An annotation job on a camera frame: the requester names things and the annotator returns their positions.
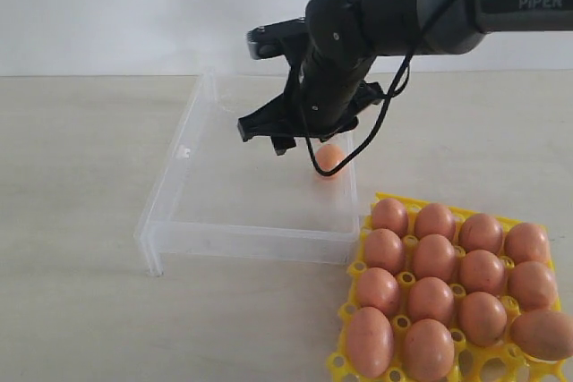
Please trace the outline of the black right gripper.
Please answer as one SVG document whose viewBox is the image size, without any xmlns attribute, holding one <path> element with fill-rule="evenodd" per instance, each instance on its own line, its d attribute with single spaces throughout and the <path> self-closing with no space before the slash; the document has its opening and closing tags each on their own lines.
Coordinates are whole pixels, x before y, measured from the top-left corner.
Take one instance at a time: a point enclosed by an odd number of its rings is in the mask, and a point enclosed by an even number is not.
<svg viewBox="0 0 573 382">
<path fill-rule="evenodd" d="M 365 81 L 373 63 L 371 56 L 344 68 L 322 55 L 306 55 L 283 92 L 283 104 L 269 102 L 238 119 L 242 141 L 270 137 L 276 155 L 283 156 L 296 147 L 294 137 L 329 140 L 353 130 L 357 116 L 385 98 L 380 84 Z"/>
</svg>

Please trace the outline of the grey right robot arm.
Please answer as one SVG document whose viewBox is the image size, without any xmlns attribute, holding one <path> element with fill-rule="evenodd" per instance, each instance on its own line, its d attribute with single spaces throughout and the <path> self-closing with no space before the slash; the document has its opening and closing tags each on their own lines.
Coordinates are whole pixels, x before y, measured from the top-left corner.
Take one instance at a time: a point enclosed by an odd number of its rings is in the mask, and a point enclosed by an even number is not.
<svg viewBox="0 0 573 382">
<path fill-rule="evenodd" d="M 390 98 L 366 81 L 380 57 L 463 55 L 495 32 L 569 31 L 572 0 L 311 0 L 300 18 L 247 34 L 253 59 L 284 56 L 283 91 L 242 117 L 243 140 L 268 137 L 278 154 L 297 139 L 352 131 Z"/>
</svg>

